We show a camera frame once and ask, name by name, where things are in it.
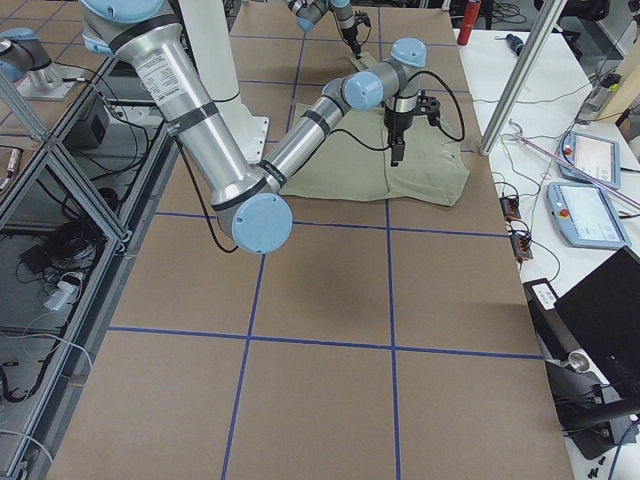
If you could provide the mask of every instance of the sticker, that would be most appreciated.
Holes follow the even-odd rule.
[[[140,65],[138,75],[158,106],[186,92],[171,64],[162,54]]]
[[[540,283],[538,285],[534,285],[532,287],[533,293],[536,294],[538,300],[544,307],[545,310],[553,310],[556,304],[556,296],[553,294],[549,285],[546,283]]]

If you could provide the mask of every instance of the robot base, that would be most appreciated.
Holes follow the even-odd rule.
[[[56,69],[62,78],[77,78],[80,77],[84,70],[76,67],[65,67],[63,65],[56,65]],[[33,82],[27,75],[20,85],[18,85],[18,92],[26,100],[64,100],[67,94],[71,91],[73,86],[77,82],[62,82],[57,88],[49,91],[42,91],[35,88]]]

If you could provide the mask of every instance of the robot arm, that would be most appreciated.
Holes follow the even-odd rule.
[[[309,33],[329,10],[333,12],[340,28],[340,35],[351,51],[360,58],[362,45],[358,42],[358,25],[364,23],[371,28],[369,16],[364,12],[353,13],[349,0],[283,0],[287,8],[297,17],[296,23],[304,33]]]
[[[288,238],[292,216],[278,191],[354,108],[366,110],[399,94],[410,99],[426,47],[402,39],[391,57],[369,71],[330,82],[315,105],[258,165],[242,155],[215,103],[184,53],[181,26],[166,0],[81,0],[88,46],[130,63],[208,182],[222,230],[243,250],[269,253]]]
[[[34,87],[41,91],[62,85],[49,54],[28,28],[12,28],[0,33],[0,70],[12,83],[29,72]]]

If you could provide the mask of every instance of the metal stand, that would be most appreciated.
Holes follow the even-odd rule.
[[[504,124],[509,118],[511,110],[513,110],[513,106],[531,73],[531,69],[538,59],[553,27],[558,22],[560,13],[566,3],[567,0],[544,2],[540,15],[518,59],[518,63],[516,63],[511,77],[509,77],[505,91],[500,97],[500,101],[496,106],[491,120],[489,120],[487,129],[482,137],[482,143],[480,144],[481,155],[489,155],[495,145],[498,135],[500,135]]]

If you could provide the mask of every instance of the black band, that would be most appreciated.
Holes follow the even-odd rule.
[[[282,172],[278,170],[272,163],[267,162],[266,160],[261,160],[258,163],[258,166],[273,178],[275,178],[276,181],[280,184],[280,187],[284,187],[284,184],[287,183],[287,177],[285,177]]]
[[[236,198],[232,198],[227,202],[219,203],[218,205],[212,205],[212,207],[216,212],[222,212],[223,210],[227,210],[231,207],[235,207],[239,203],[242,203],[245,200],[248,200],[249,198],[253,197],[256,193],[262,190],[266,184],[267,184],[267,179],[263,177],[253,187],[251,187],[246,192],[243,192],[242,194],[238,195]]]
[[[131,27],[128,30],[125,30],[116,38],[111,40],[109,44],[109,48],[112,52],[117,52],[120,47],[122,47],[125,43],[133,40],[140,35],[143,35],[154,28],[163,27],[165,25],[170,25],[172,23],[179,23],[178,17],[174,14],[170,13],[168,15],[160,15],[159,17],[153,17],[149,20],[145,20],[144,22],[138,23],[137,25]]]
[[[331,133],[331,128],[326,120],[319,113],[314,112],[313,110],[307,110],[302,114],[303,118],[308,118],[309,120],[313,120],[324,132],[325,138],[329,136]]]
[[[39,67],[34,67],[30,70],[30,72],[37,72],[38,70],[42,70],[43,68],[47,68],[49,65],[51,65],[53,63],[53,60],[49,59],[48,62],[45,62],[43,65],[40,65]]]
[[[398,83],[400,85],[402,85],[403,83],[407,83],[407,74],[401,65],[397,65],[396,62],[390,62],[389,60],[383,60],[380,63],[386,63],[387,65],[391,65],[391,67],[396,71],[396,74],[398,75]]]
[[[218,113],[218,107],[216,107],[215,103],[209,102],[206,105],[194,108],[190,112],[180,115],[175,120],[169,122],[169,128],[167,131],[169,135],[175,137],[216,113]]]
[[[320,96],[323,98],[326,98],[327,100],[331,100],[336,105],[336,107],[338,107],[338,109],[340,110],[340,113],[344,117],[344,110],[342,109],[342,105],[340,105],[340,102],[338,102],[335,98],[333,98],[330,95],[320,95]]]

